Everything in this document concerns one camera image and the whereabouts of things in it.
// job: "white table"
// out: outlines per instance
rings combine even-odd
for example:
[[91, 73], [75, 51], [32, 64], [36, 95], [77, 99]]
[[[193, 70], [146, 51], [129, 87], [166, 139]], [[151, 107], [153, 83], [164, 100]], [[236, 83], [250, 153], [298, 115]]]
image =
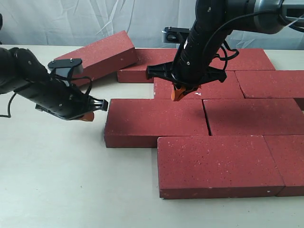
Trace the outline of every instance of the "white table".
[[[78, 48], [17, 47], [44, 65]], [[302, 51], [266, 52], [279, 70], [304, 70]], [[153, 98], [153, 86], [106, 77], [92, 95]], [[1, 114], [10, 96], [0, 96]], [[107, 112], [92, 123], [66, 122], [21, 96], [11, 112], [0, 118], [0, 228], [304, 227], [304, 197], [160, 199], [156, 150], [106, 149]]]

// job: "table surface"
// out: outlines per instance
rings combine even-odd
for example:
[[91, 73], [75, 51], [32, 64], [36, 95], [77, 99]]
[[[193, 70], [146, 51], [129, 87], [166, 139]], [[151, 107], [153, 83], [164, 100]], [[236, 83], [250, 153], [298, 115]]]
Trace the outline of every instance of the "table surface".
[[[79, 47], [30, 49], [44, 64]], [[304, 70], [304, 51], [265, 51], [278, 70]], [[153, 98], [152, 84], [107, 76], [92, 95]], [[0, 96], [0, 113], [12, 94]], [[92, 123], [62, 121], [16, 96], [0, 119], [0, 227], [304, 227], [304, 197], [162, 200], [155, 149], [107, 149], [107, 112]]]

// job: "white backdrop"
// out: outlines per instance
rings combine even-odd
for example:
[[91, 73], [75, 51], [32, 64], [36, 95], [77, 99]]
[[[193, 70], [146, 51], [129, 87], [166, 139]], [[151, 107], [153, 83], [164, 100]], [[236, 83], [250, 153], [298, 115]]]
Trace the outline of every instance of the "white backdrop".
[[[167, 26], [189, 28], [196, 0], [0, 0], [3, 44], [84, 46], [126, 30], [137, 48], [169, 48]], [[275, 35], [234, 31], [235, 48], [304, 49], [304, 35], [286, 28]]]

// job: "white curtain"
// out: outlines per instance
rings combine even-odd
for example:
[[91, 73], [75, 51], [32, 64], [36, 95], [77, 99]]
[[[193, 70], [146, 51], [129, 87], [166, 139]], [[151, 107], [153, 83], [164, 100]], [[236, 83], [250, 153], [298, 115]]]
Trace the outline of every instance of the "white curtain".
[[[167, 26], [189, 28], [196, 0], [1, 0], [3, 44], [84, 46], [121, 30], [137, 48], [170, 48]], [[303, 34], [234, 31], [232, 48], [304, 49]]]

